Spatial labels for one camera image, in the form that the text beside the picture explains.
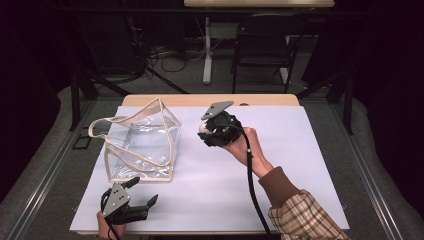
black curtain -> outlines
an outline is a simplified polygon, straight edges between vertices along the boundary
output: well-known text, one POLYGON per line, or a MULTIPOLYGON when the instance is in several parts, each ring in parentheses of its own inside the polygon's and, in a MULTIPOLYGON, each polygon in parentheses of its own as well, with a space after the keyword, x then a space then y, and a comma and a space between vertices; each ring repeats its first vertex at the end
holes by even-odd
POLYGON ((423 217, 424 2, 337 4, 343 10, 370 10, 373 15, 364 22, 327 22, 303 80, 317 83, 360 56, 354 64, 354 96, 367 107, 380 161, 423 217), (359 55, 358 42, 364 47, 359 55))
POLYGON ((71 81, 63 45, 52 28, 58 22, 50 17, 38 1, 0 3, 0 201, 53 126, 60 109, 57 93, 71 81))

checkered sleeve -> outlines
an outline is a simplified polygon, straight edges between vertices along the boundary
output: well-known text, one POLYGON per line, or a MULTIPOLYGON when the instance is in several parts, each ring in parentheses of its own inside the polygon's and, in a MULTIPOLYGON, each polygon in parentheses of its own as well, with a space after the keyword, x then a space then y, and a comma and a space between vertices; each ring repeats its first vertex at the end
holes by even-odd
POLYGON ((281 239, 349 239, 306 190, 268 213, 281 239))

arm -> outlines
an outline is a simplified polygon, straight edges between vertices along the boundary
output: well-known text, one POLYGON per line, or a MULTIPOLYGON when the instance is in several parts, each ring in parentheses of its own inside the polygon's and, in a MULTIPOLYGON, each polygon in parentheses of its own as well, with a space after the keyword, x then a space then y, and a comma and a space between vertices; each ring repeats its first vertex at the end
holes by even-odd
MULTIPOLYGON (((268 216, 282 239, 332 238, 348 239, 348 236, 328 216, 327 212, 306 190, 296 188, 281 167, 272 166, 265 158, 256 130, 244 128, 253 154, 253 173, 259 178, 271 208, 268 216)), ((247 147, 243 137, 223 147, 243 165, 247 164, 247 147)))

table leg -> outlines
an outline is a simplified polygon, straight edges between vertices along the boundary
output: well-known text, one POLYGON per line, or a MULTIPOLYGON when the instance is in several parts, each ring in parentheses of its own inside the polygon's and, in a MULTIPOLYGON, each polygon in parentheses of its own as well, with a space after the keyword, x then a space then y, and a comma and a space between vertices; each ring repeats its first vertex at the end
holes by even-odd
MULTIPOLYGON (((286 43, 288 44, 290 41, 290 36, 286 36, 286 43)), ((286 84, 287 83, 287 77, 288 77, 288 71, 287 68, 280 68, 280 75, 281 75, 281 79, 283 80, 283 83, 286 84)))
POLYGON ((205 23, 205 68, 203 71, 203 84, 211 83, 211 72, 212 72, 212 52, 211 52, 211 35, 210 35, 210 21, 209 17, 206 17, 205 23))

desk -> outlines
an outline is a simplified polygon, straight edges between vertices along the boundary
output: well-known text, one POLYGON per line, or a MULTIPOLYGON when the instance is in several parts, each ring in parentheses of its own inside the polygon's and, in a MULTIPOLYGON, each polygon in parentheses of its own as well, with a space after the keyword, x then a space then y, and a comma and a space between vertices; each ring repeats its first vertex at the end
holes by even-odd
MULTIPOLYGON (((235 105, 227 111, 245 126, 258 130, 264 152, 272 156, 271 162, 275 166, 282 165, 299 188, 314 194, 341 228, 349 228, 307 115, 294 95, 129 95, 117 115, 135 113, 139 106, 156 97, 160 97, 182 123, 180 155, 170 182, 143 182, 128 189, 131 206, 144 205, 150 197, 159 195, 146 221, 128 224, 128 234, 264 234, 249 196, 246 168, 232 160, 226 151, 208 148, 196 134, 197 122, 200 125, 200 117, 210 104, 223 100, 234 100, 235 105), (236 106, 242 103, 250 106, 236 106), (278 132, 284 134, 274 134, 272 126, 278 126, 278 132)), ((256 178, 254 183, 259 205, 267 216, 270 203, 256 178)), ((100 196, 111 186, 102 151, 71 231, 96 233, 94 216, 100 196)))
MULTIPOLYGON (((186 7, 236 7, 236 8, 323 8, 333 7, 333 0, 184 0, 186 7)), ((211 83, 212 52, 210 44, 210 19, 206 17, 205 22, 205 68, 203 71, 203 84, 211 83)), ((287 70, 280 69, 282 79, 287 76, 287 70)))

